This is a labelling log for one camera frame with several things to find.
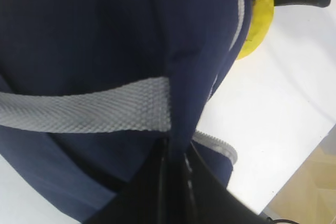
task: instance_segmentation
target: white surface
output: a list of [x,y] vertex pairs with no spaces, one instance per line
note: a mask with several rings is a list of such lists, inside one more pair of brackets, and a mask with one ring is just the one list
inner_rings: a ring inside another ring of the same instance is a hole
[[237,61],[198,130],[238,152],[229,190],[261,212],[336,123],[336,1],[277,7],[263,44]]
[[0,156],[0,224],[76,224],[32,189]]

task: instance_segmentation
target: yellow cloth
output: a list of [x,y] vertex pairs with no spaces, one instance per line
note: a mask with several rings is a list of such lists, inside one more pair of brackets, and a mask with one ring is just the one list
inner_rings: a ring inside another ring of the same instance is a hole
[[274,0],[255,0],[253,2],[251,26],[237,60],[248,56],[264,40],[272,23]]

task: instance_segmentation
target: gray strap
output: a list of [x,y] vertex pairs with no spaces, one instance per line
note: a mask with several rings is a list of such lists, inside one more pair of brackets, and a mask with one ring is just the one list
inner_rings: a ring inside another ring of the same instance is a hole
[[169,82],[152,78],[63,97],[0,93],[0,125],[51,133],[168,131]]

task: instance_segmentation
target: wooden floor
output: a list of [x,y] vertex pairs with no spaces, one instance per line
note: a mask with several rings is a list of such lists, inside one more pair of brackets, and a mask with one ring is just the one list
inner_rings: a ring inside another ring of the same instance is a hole
[[317,147],[268,208],[300,224],[336,224],[336,156]]

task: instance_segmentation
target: backpack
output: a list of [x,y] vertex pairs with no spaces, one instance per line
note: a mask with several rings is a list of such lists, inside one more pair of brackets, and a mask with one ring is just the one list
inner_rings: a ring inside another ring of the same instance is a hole
[[195,131],[250,1],[0,1],[0,154],[82,223],[263,223]]

